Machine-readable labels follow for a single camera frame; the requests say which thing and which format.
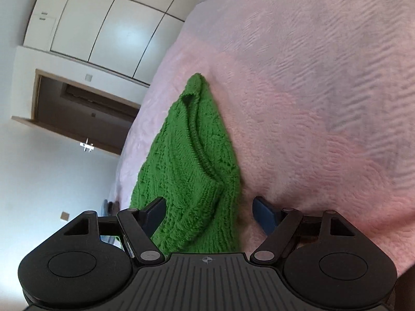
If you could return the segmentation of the green knitted sweater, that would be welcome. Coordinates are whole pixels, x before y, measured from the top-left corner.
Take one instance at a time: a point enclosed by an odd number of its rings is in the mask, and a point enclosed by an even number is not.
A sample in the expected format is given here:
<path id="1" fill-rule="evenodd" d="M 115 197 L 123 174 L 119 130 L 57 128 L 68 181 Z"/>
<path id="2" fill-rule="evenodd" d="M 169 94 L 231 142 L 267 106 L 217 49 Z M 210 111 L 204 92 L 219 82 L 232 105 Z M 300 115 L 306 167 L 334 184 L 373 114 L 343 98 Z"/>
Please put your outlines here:
<path id="1" fill-rule="evenodd" d="M 166 201 L 152 235 L 171 253 L 231 253 L 240 249 L 236 221 L 240 170 L 209 83 L 194 74 L 169 109 L 143 163 L 131 208 Z"/>

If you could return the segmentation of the white wardrobe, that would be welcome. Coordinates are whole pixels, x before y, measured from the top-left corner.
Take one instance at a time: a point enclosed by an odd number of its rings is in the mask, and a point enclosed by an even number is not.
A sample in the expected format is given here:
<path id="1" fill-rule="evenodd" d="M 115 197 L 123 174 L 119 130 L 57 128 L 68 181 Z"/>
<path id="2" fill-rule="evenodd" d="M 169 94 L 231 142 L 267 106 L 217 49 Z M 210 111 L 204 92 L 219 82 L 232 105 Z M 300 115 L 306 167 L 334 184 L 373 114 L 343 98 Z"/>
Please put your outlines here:
<path id="1" fill-rule="evenodd" d="M 24 45 L 151 84 L 199 0 L 37 0 Z"/>

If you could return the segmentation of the brown room door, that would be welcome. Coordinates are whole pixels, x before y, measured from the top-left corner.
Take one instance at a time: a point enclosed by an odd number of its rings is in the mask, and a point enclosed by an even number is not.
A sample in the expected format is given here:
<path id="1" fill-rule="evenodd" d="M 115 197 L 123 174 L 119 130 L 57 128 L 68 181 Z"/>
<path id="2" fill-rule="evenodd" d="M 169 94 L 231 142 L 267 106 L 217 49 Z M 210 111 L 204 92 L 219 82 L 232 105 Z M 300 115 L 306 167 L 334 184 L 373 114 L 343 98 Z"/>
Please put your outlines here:
<path id="1" fill-rule="evenodd" d="M 36 69 L 28 115 L 11 119 L 56 133 L 87 152 L 120 155 L 140 105 Z"/>

